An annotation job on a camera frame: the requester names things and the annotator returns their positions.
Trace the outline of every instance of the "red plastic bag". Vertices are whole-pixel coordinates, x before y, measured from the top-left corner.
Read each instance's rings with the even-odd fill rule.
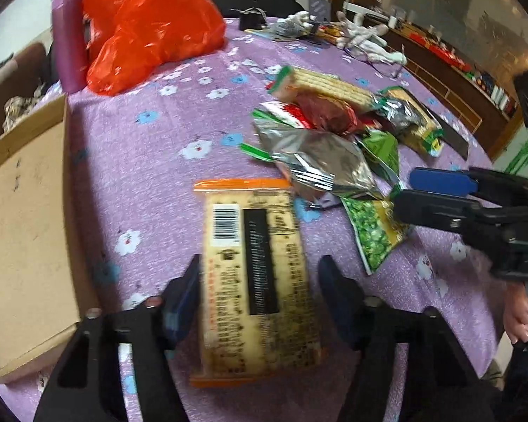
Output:
[[[155,67],[223,46],[225,22],[211,0],[84,0],[97,57],[88,87],[116,95],[141,83]]]

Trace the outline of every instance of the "patterned cloth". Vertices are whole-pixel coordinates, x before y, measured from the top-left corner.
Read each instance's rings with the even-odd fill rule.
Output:
[[[117,97],[99,97],[87,89],[70,97],[77,225],[102,303],[111,311],[158,293],[201,252],[202,200],[193,194],[196,181],[280,177],[273,165],[254,161],[235,146],[257,142],[251,112],[271,100],[265,86],[285,64],[340,75],[369,90],[394,84],[408,88],[470,142],[467,162],[445,147],[428,166],[490,167],[463,125],[405,70],[392,80],[334,46],[273,43],[239,32],[237,25],[227,20],[227,44],[219,52],[165,64]],[[58,94],[59,86],[53,86],[43,102]],[[408,147],[400,145],[398,151],[403,180],[414,167],[427,166]],[[194,326],[169,360],[191,421],[336,420],[357,355],[338,338],[320,296],[316,266],[323,254],[333,255],[345,275],[394,307],[417,312],[437,307],[483,375],[496,351],[494,320],[502,314],[502,285],[490,278],[486,258],[466,248],[457,235],[418,227],[374,276],[366,276],[344,208],[307,211],[296,201],[296,209],[327,348],[324,363],[237,388],[193,389],[188,378],[200,363]],[[141,417],[128,346],[121,347],[120,360],[128,414],[135,422]],[[400,349],[388,421],[398,414],[405,369],[406,354]],[[32,420],[50,372],[0,385],[0,395],[22,422]]]

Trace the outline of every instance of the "brown chair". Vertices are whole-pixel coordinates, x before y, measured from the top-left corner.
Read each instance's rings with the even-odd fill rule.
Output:
[[[46,64],[45,47],[33,43],[7,61],[0,69],[0,135],[6,118],[4,105],[15,96],[32,97],[39,86],[41,73]]]

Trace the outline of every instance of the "human hand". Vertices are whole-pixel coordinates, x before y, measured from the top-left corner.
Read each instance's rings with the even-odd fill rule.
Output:
[[[528,295],[522,282],[507,283],[503,323],[511,343],[528,342]]]

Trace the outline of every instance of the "cardboard tray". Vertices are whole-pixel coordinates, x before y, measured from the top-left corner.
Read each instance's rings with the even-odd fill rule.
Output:
[[[74,224],[66,97],[0,137],[0,384],[54,364],[99,306]]]

